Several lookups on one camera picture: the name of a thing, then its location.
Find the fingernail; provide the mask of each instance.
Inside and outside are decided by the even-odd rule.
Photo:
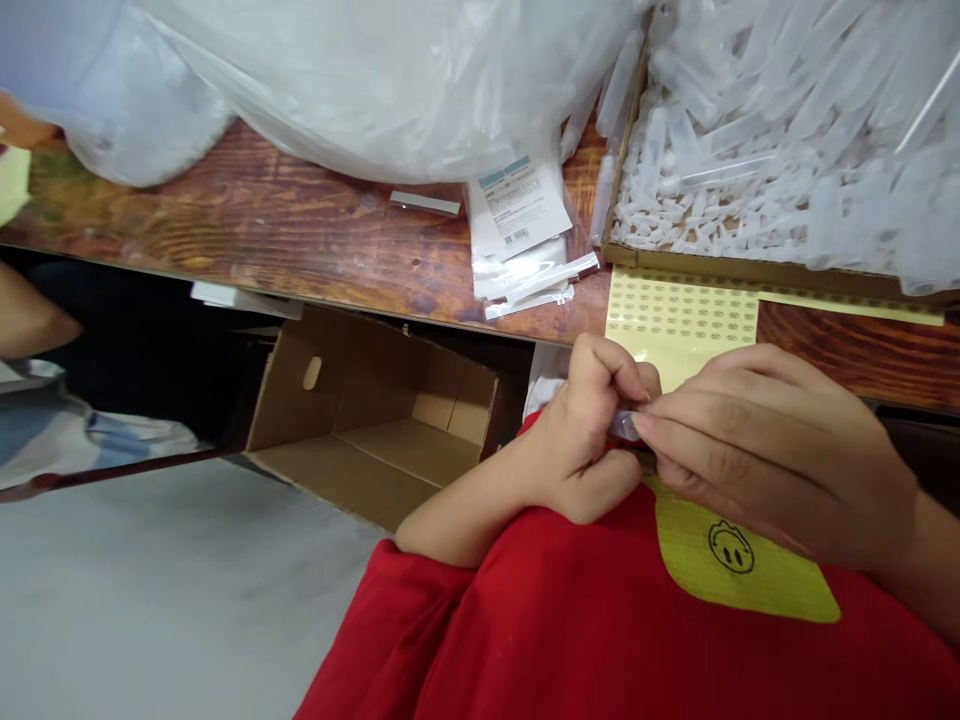
[[[637,432],[640,433],[641,437],[649,435],[653,429],[653,416],[643,412],[634,413],[633,426],[637,429]]]

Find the white floor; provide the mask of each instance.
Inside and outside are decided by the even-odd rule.
[[[0,505],[0,716],[287,720],[380,537],[220,460]]]

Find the hand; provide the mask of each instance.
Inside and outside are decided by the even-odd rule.
[[[818,562],[907,558],[916,478],[873,413],[803,360],[734,350],[646,410],[637,430],[677,494]]]
[[[660,395],[660,376],[624,348],[595,335],[573,347],[569,380],[530,430],[543,472],[526,501],[588,525],[620,504],[643,478],[626,450],[606,450],[607,429],[621,403],[636,407]]]

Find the open cardboard box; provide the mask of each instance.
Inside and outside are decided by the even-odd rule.
[[[352,313],[309,307],[283,325],[247,456],[394,532],[497,448],[488,368]]]
[[[643,57],[637,70],[630,120],[627,125],[627,137],[630,136],[630,131],[637,122],[640,113],[640,96],[647,83],[647,51],[647,44],[644,43]],[[620,149],[617,174],[613,185],[613,200],[607,212],[607,223],[604,229],[602,252],[603,259],[608,263],[682,275],[705,275],[729,280],[744,280],[760,285],[814,292],[897,300],[927,307],[946,308],[960,304],[960,290],[949,290],[924,297],[911,297],[903,294],[898,278],[887,275],[873,275],[850,270],[813,271],[795,263],[682,255],[669,250],[637,250],[614,240],[611,237],[611,230],[616,220],[614,209],[620,197],[623,164],[627,159],[628,144],[624,142]]]

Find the wooden desk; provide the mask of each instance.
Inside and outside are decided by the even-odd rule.
[[[565,169],[588,221],[603,153],[591,128]],[[606,272],[578,284],[568,305],[483,324],[462,218],[391,207],[389,188],[285,155],[242,122],[161,188],[99,180],[53,146],[34,156],[31,191],[0,242],[528,339],[572,343],[604,330]],[[957,317],[929,328],[764,304],[758,338],[861,395],[960,413]]]

